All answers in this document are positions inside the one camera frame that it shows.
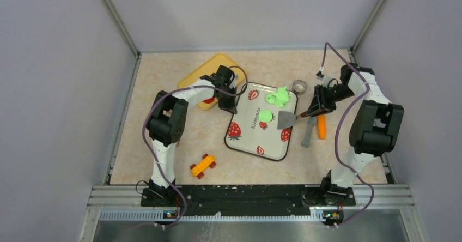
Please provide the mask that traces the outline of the yellow tray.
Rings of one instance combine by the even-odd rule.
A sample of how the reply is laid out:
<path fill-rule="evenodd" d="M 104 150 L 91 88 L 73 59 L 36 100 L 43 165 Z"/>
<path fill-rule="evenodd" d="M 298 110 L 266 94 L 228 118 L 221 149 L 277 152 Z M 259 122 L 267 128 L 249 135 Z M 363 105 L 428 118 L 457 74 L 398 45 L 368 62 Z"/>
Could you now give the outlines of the yellow tray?
<path fill-rule="evenodd" d="M 212 58 L 202 64 L 199 68 L 188 74 L 185 78 L 183 78 L 177 84 L 177 88 L 185 88 L 196 82 L 201 76 L 203 75 L 211 75 L 215 73 L 219 66 L 223 65 L 226 67 L 230 66 L 238 66 L 236 62 L 234 62 L 231 58 L 223 53 L 215 54 Z M 240 84 L 242 81 L 245 82 L 245 75 L 244 72 L 237 68 L 232 68 L 233 72 L 237 75 L 238 79 L 236 84 Z M 215 104 L 217 104 L 217 100 L 215 99 L 213 102 L 200 102 L 197 104 L 197 107 L 201 110 L 208 110 L 212 108 Z"/>

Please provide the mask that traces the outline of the metal ring cutter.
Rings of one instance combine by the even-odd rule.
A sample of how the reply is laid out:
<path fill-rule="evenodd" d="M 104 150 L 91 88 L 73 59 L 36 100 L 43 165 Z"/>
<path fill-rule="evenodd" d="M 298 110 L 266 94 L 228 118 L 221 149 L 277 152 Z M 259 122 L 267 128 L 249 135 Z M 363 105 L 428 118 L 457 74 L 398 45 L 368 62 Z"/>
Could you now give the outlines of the metal ring cutter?
<path fill-rule="evenodd" d="M 292 91 L 296 95 L 304 95 L 308 84 L 304 80 L 295 80 L 292 84 Z"/>

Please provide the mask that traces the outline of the metal scraper brown handle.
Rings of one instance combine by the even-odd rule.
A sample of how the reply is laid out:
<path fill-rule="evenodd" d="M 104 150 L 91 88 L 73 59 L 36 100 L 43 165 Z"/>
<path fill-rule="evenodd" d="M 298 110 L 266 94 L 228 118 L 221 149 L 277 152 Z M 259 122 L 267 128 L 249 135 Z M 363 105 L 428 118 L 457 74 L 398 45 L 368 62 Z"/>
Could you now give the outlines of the metal scraper brown handle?
<path fill-rule="evenodd" d="M 278 112 L 278 121 L 277 121 L 277 129 L 283 130 L 287 128 L 291 128 L 298 119 L 306 118 L 308 115 L 306 112 L 302 112 L 299 115 L 295 115 L 288 111 L 279 111 Z"/>

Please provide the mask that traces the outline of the green dough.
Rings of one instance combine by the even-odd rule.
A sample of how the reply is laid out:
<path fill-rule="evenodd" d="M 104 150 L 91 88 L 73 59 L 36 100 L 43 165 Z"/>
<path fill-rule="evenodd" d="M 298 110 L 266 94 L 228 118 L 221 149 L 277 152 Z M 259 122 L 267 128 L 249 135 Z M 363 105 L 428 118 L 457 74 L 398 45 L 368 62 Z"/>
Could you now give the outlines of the green dough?
<path fill-rule="evenodd" d="M 278 87 L 276 92 L 269 93 L 265 96 L 268 104 L 283 108 L 291 101 L 291 96 L 287 87 Z"/>

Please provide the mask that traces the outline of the round green dough wrapper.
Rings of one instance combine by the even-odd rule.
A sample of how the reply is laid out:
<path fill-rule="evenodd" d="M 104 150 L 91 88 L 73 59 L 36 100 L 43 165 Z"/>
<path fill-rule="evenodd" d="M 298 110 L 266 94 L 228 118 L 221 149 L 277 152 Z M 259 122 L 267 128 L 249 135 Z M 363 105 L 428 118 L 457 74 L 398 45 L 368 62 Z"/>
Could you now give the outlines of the round green dough wrapper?
<path fill-rule="evenodd" d="M 270 110 L 261 110 L 258 119 L 263 123 L 269 123 L 274 120 L 274 114 Z"/>

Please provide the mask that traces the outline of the white strawberry tray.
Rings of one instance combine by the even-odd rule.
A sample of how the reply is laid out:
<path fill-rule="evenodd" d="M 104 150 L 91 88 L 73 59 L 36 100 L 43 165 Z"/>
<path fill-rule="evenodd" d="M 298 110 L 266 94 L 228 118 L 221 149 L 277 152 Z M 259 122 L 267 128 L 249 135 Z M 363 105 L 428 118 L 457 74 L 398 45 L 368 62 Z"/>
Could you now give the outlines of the white strawberry tray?
<path fill-rule="evenodd" d="M 291 139 L 291 128 L 278 130 L 278 112 L 295 113 L 298 97 L 289 91 L 291 101 L 280 108 L 265 101 L 265 96 L 277 88 L 250 82 L 246 92 L 237 101 L 237 114 L 230 120 L 224 137 L 225 146 L 231 150 L 256 155 L 271 161 L 283 160 Z M 258 119 L 261 110 L 270 110 L 274 120 L 263 123 Z"/>

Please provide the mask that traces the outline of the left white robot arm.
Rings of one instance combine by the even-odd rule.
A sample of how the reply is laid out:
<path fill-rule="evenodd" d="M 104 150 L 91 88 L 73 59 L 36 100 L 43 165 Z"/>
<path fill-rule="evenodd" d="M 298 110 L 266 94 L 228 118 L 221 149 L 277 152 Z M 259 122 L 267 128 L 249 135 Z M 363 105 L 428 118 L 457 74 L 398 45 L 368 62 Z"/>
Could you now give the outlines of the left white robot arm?
<path fill-rule="evenodd" d="M 158 92 L 143 123 L 142 137 L 154 157 L 148 186 L 159 204 L 166 206 L 174 201 L 175 149 L 184 133 L 189 108 L 211 99 L 217 101 L 219 109 L 236 114 L 238 79 L 232 68 L 221 65 L 188 87 Z"/>

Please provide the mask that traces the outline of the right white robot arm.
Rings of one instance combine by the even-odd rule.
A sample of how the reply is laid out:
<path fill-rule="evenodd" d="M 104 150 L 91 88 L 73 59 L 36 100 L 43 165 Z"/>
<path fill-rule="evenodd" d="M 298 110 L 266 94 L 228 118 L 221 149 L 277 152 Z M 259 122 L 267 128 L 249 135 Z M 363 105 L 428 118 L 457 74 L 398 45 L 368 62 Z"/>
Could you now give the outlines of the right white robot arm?
<path fill-rule="evenodd" d="M 371 68 L 348 63 L 341 67 L 340 82 L 333 86 L 317 85 L 308 110 L 302 117 L 320 117 L 336 110 L 336 103 L 354 97 L 360 103 L 349 131 L 348 151 L 338 165 L 322 179 L 321 201 L 334 205 L 352 199 L 352 186 L 363 169 L 375 158 L 394 149 L 404 108 L 384 96 Z"/>

